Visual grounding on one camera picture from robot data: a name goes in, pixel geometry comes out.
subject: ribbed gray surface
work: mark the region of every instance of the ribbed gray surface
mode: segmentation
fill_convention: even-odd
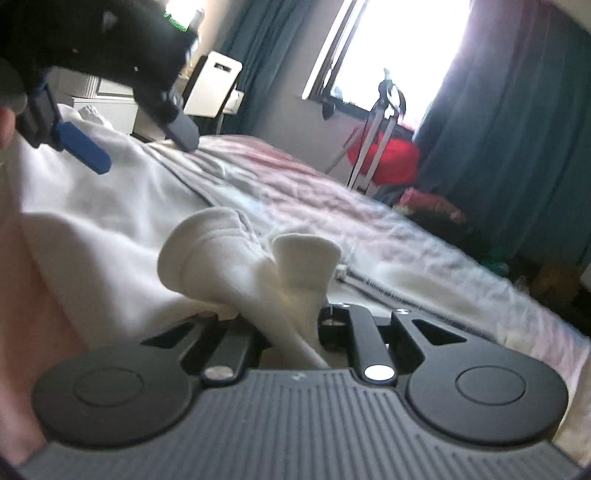
[[[252,371],[207,390],[173,430],[114,452],[51,445],[30,480],[563,480],[578,470],[549,443],[480,452],[418,427],[397,394],[348,370]]]

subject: dark green curtain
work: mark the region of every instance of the dark green curtain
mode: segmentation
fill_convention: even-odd
[[[414,138],[419,184],[507,253],[591,261],[591,35],[537,0],[475,0]]]
[[[220,52],[242,62],[237,88],[245,93],[238,114],[224,119],[224,133],[252,134],[312,4],[313,0],[246,0]]]

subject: skin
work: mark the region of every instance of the skin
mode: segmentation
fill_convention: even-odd
[[[0,108],[0,148],[5,148],[14,136],[15,116],[10,108]]]

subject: blue gripper fingertip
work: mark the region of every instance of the blue gripper fingertip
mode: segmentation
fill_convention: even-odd
[[[102,175],[111,169],[109,154],[73,123],[60,122],[56,131],[63,147],[91,170]]]

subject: red object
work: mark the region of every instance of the red object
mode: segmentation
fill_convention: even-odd
[[[355,135],[358,128],[355,128],[349,139]],[[363,166],[361,167],[361,173],[367,175],[369,167],[374,160],[375,154],[378,152],[380,142],[384,137],[383,133],[378,134],[378,140],[371,147]],[[357,140],[347,152],[349,161],[353,166],[357,163],[359,157],[359,150],[361,145],[365,141],[365,135]],[[416,145],[406,142],[404,140],[390,139],[386,145],[386,149],[382,154],[382,158],[379,161],[378,168],[374,173],[372,182],[376,185],[386,184],[399,184],[399,183],[414,183],[417,178],[418,159],[420,157],[420,150]]]
[[[402,197],[400,197],[399,204],[414,211],[433,210],[435,212],[444,212],[456,223],[461,224],[466,221],[463,212],[445,198],[434,193],[424,193],[412,187],[406,189]]]

